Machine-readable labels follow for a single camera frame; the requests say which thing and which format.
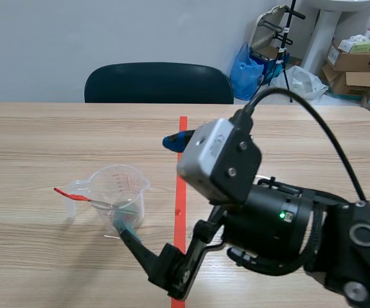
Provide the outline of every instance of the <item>chair backrest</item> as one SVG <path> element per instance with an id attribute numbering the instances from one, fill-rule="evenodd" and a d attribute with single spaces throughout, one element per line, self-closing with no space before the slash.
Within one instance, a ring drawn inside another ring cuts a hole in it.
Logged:
<path id="1" fill-rule="evenodd" d="M 229 78 L 213 67 L 165 62 L 114 64 L 95 70 L 86 103 L 233 104 Z"/>

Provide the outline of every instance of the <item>sink pedestal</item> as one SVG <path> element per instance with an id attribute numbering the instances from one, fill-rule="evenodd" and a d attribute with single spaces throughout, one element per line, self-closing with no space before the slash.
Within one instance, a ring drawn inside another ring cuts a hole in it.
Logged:
<path id="1" fill-rule="evenodd" d="M 302 67 L 314 75 L 321 71 L 341 13 L 321 10 L 319 14 L 319 20 L 302 62 Z"/>

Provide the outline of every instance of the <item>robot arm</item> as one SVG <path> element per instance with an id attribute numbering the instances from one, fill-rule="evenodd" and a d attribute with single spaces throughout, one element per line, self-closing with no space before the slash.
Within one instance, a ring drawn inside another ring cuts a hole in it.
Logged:
<path id="1" fill-rule="evenodd" d="M 275 178 L 254 184 L 261 152 L 250 136 L 251 114 L 261 98 L 275 92 L 293 97 L 318 120 L 338 151 L 360 201 L 350 203 L 334 194 L 276 182 Z M 232 118 L 217 119 L 182 136 L 187 140 L 177 172 L 213 206 L 208 220 L 195 225 L 186 254 L 166 244 L 156 256 L 122 221 L 114 222 L 151 283 L 167 290 L 169 296 L 185 300 L 205 254 L 229 244 L 227 255 L 238 266 L 272 276 L 303 267 L 326 289 L 344 295 L 350 306 L 370 307 L 370 202 L 335 136 L 303 99 L 283 89 L 270 89 Z M 169 137 L 164 145 L 178 137 Z M 311 214 L 311 234 L 301 251 Z M 210 245 L 222 226 L 222 243 Z"/>

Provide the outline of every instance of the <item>measuring cup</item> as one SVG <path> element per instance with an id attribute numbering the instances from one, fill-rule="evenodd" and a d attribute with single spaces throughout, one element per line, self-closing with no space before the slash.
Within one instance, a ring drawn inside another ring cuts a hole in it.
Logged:
<path id="1" fill-rule="evenodd" d="M 150 182 L 134 167 L 113 165 L 105 167 L 87 180 L 71 182 L 67 187 L 69 194 L 81 194 L 92 200 L 109 203 L 112 207 L 92 203 L 108 232 L 113 233 L 113 221 L 122 217 L 125 223 L 137 228 L 144 218 L 143 191 Z M 63 198 L 67 217 L 76 214 L 76 202 Z"/>

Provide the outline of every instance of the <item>tripod stand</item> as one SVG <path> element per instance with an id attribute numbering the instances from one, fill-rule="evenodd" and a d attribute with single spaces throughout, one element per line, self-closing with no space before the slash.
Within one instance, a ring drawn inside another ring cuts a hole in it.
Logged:
<path id="1" fill-rule="evenodd" d="M 268 22 L 268 21 L 263 21 L 261 24 L 258 24 L 258 26 L 264 26 L 268 29 L 271 29 L 272 31 L 275 31 L 274 39 L 279 39 L 281 41 L 281 47 L 279 48 L 276 60 L 274 61 L 274 64 L 273 64 L 272 68 L 268 71 L 268 74 L 264 77 L 263 81 L 260 83 L 260 85 L 256 89 L 256 92 L 254 93 L 253 97 L 255 97 L 255 95 L 257 95 L 257 93 L 259 92 L 261 87 L 268 80 L 269 76 L 270 76 L 270 79 L 269 79 L 268 85 L 270 85 L 270 81 L 273 79 L 273 77 L 275 75 L 276 67 L 278 66 L 278 64 L 282 65 L 282 71 L 283 71 L 283 74 L 284 74 L 284 77 L 285 77 L 286 87 L 289 90 L 288 78 L 286 77 L 286 47 L 285 46 L 286 45 L 292 45 L 292 43 L 293 43 L 288 38 L 288 33 L 289 33 L 289 30 L 290 30 L 290 24 L 291 24 L 292 16 L 296 16 L 296 17 L 298 17 L 302 20 L 306 18 L 303 14 L 294 11 L 295 4 L 296 4 L 296 0 L 292 0 L 292 4 L 291 4 L 290 7 L 285 6 L 285 12 L 289 13 L 288 20 L 286 22 L 285 27 L 281 28 L 281 27 L 279 27 L 275 24 L 272 24 L 271 22 Z"/>

